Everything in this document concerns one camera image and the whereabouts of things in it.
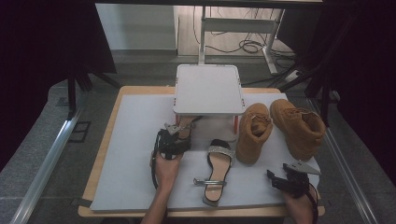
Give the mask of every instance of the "hand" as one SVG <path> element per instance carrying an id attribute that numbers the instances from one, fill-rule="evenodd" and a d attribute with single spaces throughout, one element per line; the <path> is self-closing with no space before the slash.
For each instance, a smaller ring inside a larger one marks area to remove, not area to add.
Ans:
<path id="1" fill-rule="evenodd" d="M 158 188 L 170 192 L 175 184 L 183 154 L 176 155 L 172 160 L 166 160 L 160 152 L 155 156 L 155 175 L 157 176 Z"/>
<path id="2" fill-rule="evenodd" d="M 308 224 L 313 221 L 313 207 L 311 201 L 309 201 L 306 195 L 295 199 L 291 194 L 282 191 L 283 197 L 285 198 L 286 207 L 289 211 L 289 215 L 293 218 L 296 224 Z M 314 199 L 317 198 L 317 193 L 311 185 L 309 186 L 309 193 Z"/>

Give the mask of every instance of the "sandal strap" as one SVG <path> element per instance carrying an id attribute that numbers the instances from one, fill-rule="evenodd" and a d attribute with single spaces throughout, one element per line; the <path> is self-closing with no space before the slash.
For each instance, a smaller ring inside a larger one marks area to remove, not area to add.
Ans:
<path id="1" fill-rule="evenodd" d="M 194 178 L 193 182 L 194 182 L 194 185 L 200 185 L 200 186 L 205 186 L 205 185 L 224 185 L 224 187 L 225 187 L 227 185 L 227 182 L 221 181 L 221 180 L 209 180 L 209 179 Z"/>
<path id="2" fill-rule="evenodd" d="M 173 135 L 173 134 L 178 133 L 180 131 L 183 131 L 185 129 L 193 129 L 193 128 L 195 128 L 195 123 L 194 122 L 197 121 L 197 120 L 200 120 L 202 117 L 203 116 L 196 117 L 189 124 L 187 124 L 185 126 L 177 126 L 176 124 L 171 125 L 171 124 L 168 124 L 168 123 L 165 123 L 164 125 L 165 125 L 166 130 L 171 135 Z"/>
<path id="3" fill-rule="evenodd" d="M 318 192 L 311 183 L 309 183 L 309 185 L 312 186 L 312 188 L 314 188 L 316 199 L 314 199 L 314 197 L 311 195 L 311 193 L 309 191 L 306 192 L 305 195 L 308 197 L 309 201 L 312 203 L 312 212 L 314 214 L 312 223 L 317 224 L 317 222 L 318 222 Z"/>
<path id="4" fill-rule="evenodd" d="M 158 150 L 161 153 L 178 155 L 191 148 L 191 139 L 187 138 L 181 140 L 178 138 L 178 134 L 170 134 L 168 131 L 161 129 L 158 132 L 160 141 L 158 143 Z"/>
<path id="5" fill-rule="evenodd" d="M 229 156 L 231 158 L 231 164 L 233 165 L 233 161 L 235 159 L 235 152 L 231 151 L 230 149 L 226 148 L 226 147 L 219 147 L 219 146 L 210 146 L 209 150 L 207 151 L 208 153 L 210 152 L 218 152 L 221 154 L 224 154 L 226 156 Z"/>

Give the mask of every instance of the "finger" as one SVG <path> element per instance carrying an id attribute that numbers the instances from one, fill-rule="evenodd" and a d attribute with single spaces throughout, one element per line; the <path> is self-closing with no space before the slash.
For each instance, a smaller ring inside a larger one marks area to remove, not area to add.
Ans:
<path id="1" fill-rule="evenodd" d="M 286 191 L 283 191 L 283 190 L 281 190 L 281 192 L 283 194 L 283 197 L 285 197 L 285 199 L 287 199 L 287 200 L 292 200 L 293 199 L 293 195 L 292 194 L 290 194 L 290 193 L 288 193 Z"/>
<path id="2" fill-rule="evenodd" d="M 184 153 L 178 154 L 174 157 L 174 160 L 176 161 L 181 161 L 181 158 L 183 158 Z"/>
<path id="3" fill-rule="evenodd" d="M 155 155 L 155 158 L 157 160 L 164 160 L 165 158 L 163 157 L 163 154 L 161 154 L 160 151 L 157 151 L 157 155 Z"/>
<path id="4" fill-rule="evenodd" d="M 151 155 L 149 157 L 149 167 L 152 166 L 152 154 L 154 153 L 154 150 L 151 151 Z"/>

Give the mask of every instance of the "tan work boot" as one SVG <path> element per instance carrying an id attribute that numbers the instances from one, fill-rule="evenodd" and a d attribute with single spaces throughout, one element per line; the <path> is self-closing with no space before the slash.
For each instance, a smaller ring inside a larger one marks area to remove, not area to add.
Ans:
<path id="1" fill-rule="evenodd" d="M 242 163 L 255 163 L 262 153 L 262 145 L 273 129 L 268 108 L 260 103 L 251 105 L 239 123 L 236 158 Z"/>
<path id="2" fill-rule="evenodd" d="M 308 161 L 317 154 L 326 132 L 318 114 L 296 108 L 284 99 L 273 101 L 270 111 L 274 124 L 285 135 L 286 144 L 294 159 Z"/>

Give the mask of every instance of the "boot laces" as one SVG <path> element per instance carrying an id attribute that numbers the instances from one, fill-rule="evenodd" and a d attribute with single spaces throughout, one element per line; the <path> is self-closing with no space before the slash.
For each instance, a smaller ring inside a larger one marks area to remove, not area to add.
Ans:
<path id="1" fill-rule="evenodd" d="M 313 112 L 304 108 L 287 108 L 285 112 L 288 114 L 311 114 Z"/>
<path id="2" fill-rule="evenodd" d="M 264 115 L 264 114 L 251 114 L 252 122 L 254 123 L 269 123 L 271 120 L 270 118 L 268 118 L 268 116 Z"/>

